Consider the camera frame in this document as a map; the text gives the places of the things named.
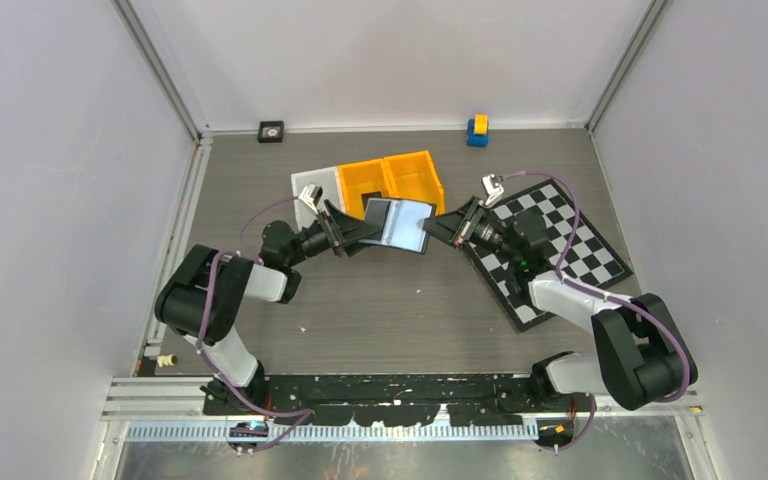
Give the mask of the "dark grey credit card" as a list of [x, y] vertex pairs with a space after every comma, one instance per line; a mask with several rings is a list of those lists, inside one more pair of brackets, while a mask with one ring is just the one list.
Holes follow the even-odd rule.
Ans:
[[385, 234], [385, 227], [389, 211], [391, 207], [391, 201], [384, 198], [371, 198], [367, 201], [365, 207], [364, 221], [378, 228], [378, 231], [365, 238], [363, 243], [366, 244], [380, 244], [382, 237]]

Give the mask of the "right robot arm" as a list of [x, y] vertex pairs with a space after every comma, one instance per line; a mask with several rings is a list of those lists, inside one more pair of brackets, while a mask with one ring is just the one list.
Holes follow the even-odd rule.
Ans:
[[529, 307], [590, 333], [591, 355], [562, 352], [535, 363], [531, 397], [556, 410], [571, 394], [609, 395], [626, 410], [681, 398], [698, 379], [665, 302], [657, 295], [616, 295], [587, 286], [550, 263], [551, 242], [541, 215], [500, 219], [476, 197], [458, 210], [430, 217], [424, 230], [460, 249], [472, 244], [506, 265], [506, 288]]

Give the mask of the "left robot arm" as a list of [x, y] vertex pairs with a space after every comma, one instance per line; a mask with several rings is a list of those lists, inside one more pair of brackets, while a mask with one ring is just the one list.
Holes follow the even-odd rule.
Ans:
[[296, 265], [327, 251], [353, 256], [382, 230], [382, 225], [352, 217], [326, 201], [307, 227], [295, 230], [285, 221], [267, 224], [256, 260], [196, 244], [161, 288], [154, 317], [189, 341], [215, 375], [230, 384], [233, 406], [244, 414], [256, 413], [265, 405], [267, 389], [259, 381], [262, 362], [235, 327], [242, 302], [289, 303], [302, 280]]

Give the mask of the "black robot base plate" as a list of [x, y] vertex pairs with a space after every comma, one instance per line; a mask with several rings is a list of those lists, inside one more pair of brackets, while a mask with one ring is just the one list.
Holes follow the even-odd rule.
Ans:
[[522, 414], [588, 417], [586, 394], [560, 394], [527, 374], [271, 375], [237, 397], [218, 379], [201, 386], [207, 416], [255, 415], [282, 426], [427, 426], [446, 415], [455, 427], [511, 426]]

